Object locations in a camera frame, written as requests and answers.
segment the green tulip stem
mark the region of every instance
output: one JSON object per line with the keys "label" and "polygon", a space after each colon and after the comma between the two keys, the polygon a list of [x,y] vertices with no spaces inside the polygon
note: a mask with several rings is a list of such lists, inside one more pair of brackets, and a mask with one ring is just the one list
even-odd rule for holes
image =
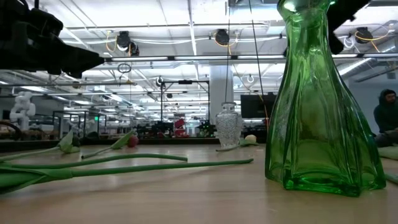
{"label": "green tulip stem", "polygon": [[100,150],[95,151],[95,152],[90,153],[90,154],[81,155],[81,159],[87,159],[87,158],[96,156],[96,155],[98,155],[98,154],[101,153],[101,152],[108,151],[108,150],[111,150],[111,149],[112,149],[112,148],[109,147],[109,148],[106,148],[106,149],[100,149]]}
{"label": "green tulip stem", "polygon": [[93,159],[81,162],[72,162],[67,164],[54,164],[54,165],[26,165],[26,164],[0,164],[0,167],[12,167],[18,169],[63,169],[69,167],[86,166],[91,164],[98,164],[102,162],[115,161],[120,159],[135,159],[135,158],[157,158],[157,159],[173,159],[178,161],[188,161],[188,158],[181,156],[169,156],[161,154],[131,154],[121,156],[110,156],[101,159]]}
{"label": "green tulip stem", "polygon": [[100,150],[98,150],[96,152],[93,152],[93,153],[90,153],[90,154],[87,154],[87,155],[82,155],[81,159],[87,159],[87,158],[96,156],[99,153],[104,152],[104,151],[108,151],[110,149],[114,149],[114,150],[121,149],[123,146],[125,146],[127,144],[129,138],[131,136],[133,136],[134,133],[135,133],[134,130],[131,130],[127,134],[125,134],[123,137],[119,138],[119,140],[117,140],[115,143],[113,143],[112,146],[110,146],[110,147],[108,147],[106,149],[100,149]]}
{"label": "green tulip stem", "polygon": [[56,147],[52,147],[51,149],[44,149],[44,150],[35,151],[35,152],[26,152],[26,153],[20,153],[20,154],[10,155],[10,156],[2,156],[2,157],[0,157],[0,163],[2,163],[4,161],[14,160],[14,159],[20,159],[20,158],[27,157],[27,156],[38,155],[38,154],[42,154],[45,152],[56,151],[59,149],[60,149],[60,147],[56,146]]}
{"label": "green tulip stem", "polygon": [[122,174],[122,173],[128,173],[128,172],[140,172],[140,171],[148,171],[148,170],[248,164],[252,161],[253,161],[253,159],[246,159],[246,160],[240,160],[240,161],[224,161],[224,162],[194,162],[194,163],[187,163],[187,164],[186,163],[184,163],[184,164],[161,164],[161,165],[119,167],[119,168],[97,169],[97,170],[71,170],[71,172],[72,172],[73,177],[86,177],[86,176],[92,176],[92,175]]}

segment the wall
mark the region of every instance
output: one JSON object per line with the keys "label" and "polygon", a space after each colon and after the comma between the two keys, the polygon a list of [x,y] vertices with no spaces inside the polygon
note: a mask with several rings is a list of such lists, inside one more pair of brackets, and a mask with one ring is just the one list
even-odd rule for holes
{"label": "wall", "polygon": [[[0,119],[3,110],[11,110],[14,106],[14,98],[0,98]],[[62,111],[63,105],[57,100],[45,100],[42,97],[33,97],[32,103],[36,105],[36,114],[51,115],[53,111]]]}
{"label": "wall", "polygon": [[350,83],[349,89],[362,109],[373,133],[379,133],[373,110],[379,104],[380,92],[384,89],[391,89],[398,93],[398,85],[391,83]]}

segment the hood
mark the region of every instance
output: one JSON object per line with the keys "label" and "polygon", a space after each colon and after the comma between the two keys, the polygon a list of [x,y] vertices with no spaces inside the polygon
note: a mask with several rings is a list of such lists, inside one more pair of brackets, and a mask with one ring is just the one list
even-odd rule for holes
{"label": "hood", "polygon": [[389,89],[385,89],[385,90],[381,91],[380,96],[379,96],[379,104],[380,105],[387,105],[387,102],[386,102],[386,93],[387,92],[395,93],[394,90],[389,90]]}

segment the glass vase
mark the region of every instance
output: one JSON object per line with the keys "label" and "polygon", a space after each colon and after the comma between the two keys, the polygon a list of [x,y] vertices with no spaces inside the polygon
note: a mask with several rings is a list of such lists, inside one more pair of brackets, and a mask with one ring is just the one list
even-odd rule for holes
{"label": "glass vase", "polygon": [[271,116],[266,177],[288,190],[357,197],[386,180],[366,118],[328,46],[332,0],[280,0],[287,62]]}
{"label": "glass vase", "polygon": [[233,149],[239,145],[242,131],[242,117],[235,111],[236,103],[225,102],[222,112],[216,115],[216,128],[221,150]]}

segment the person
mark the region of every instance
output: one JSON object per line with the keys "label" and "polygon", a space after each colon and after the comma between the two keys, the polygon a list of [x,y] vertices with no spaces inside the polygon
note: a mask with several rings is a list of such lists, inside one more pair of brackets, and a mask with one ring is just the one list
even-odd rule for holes
{"label": "person", "polygon": [[374,109],[374,119],[380,133],[398,128],[398,102],[394,90],[383,90],[380,93],[379,105]]}
{"label": "person", "polygon": [[374,109],[374,119],[379,126],[375,137],[378,147],[398,144],[398,102],[394,90],[383,90],[379,96],[379,105]]}

